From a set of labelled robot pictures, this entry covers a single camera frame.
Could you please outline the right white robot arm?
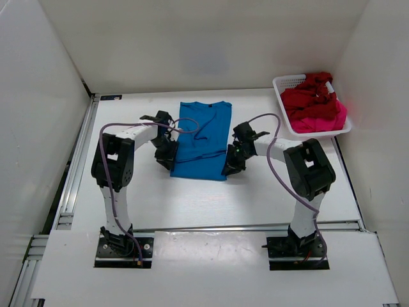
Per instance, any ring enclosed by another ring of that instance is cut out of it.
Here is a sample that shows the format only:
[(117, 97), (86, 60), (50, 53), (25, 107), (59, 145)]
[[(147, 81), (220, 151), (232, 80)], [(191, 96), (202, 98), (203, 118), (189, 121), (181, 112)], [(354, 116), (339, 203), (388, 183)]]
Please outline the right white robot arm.
[(301, 256), (320, 238), (317, 218), (336, 174), (317, 139), (298, 143), (277, 135), (277, 132), (273, 135), (267, 131), (256, 132), (249, 122), (237, 125), (222, 174), (237, 174), (246, 169), (248, 159), (266, 157), (274, 177), (296, 199), (287, 236), (266, 246), (279, 256)]

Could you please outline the blue t shirt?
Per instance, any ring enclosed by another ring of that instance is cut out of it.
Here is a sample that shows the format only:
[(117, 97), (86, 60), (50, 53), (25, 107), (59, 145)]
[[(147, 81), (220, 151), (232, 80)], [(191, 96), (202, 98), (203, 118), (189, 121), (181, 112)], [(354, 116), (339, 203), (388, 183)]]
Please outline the blue t shirt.
[(222, 170), (226, 161), (232, 105), (229, 102), (204, 104), (182, 102), (178, 128), (178, 150), (171, 177), (225, 181)]

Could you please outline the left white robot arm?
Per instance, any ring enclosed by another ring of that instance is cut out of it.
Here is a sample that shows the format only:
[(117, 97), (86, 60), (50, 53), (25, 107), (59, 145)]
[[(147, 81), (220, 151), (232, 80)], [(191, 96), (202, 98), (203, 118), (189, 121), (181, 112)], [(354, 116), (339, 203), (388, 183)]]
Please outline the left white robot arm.
[(117, 134), (104, 132), (110, 125), (100, 131), (91, 176), (104, 198), (106, 224), (101, 227), (101, 234), (119, 256), (141, 255), (127, 206), (127, 186), (133, 177), (135, 151), (150, 142), (155, 147), (156, 161), (165, 169), (173, 170), (178, 142), (171, 137), (172, 122), (169, 113), (158, 111), (155, 116), (142, 116), (136, 125), (128, 125)]

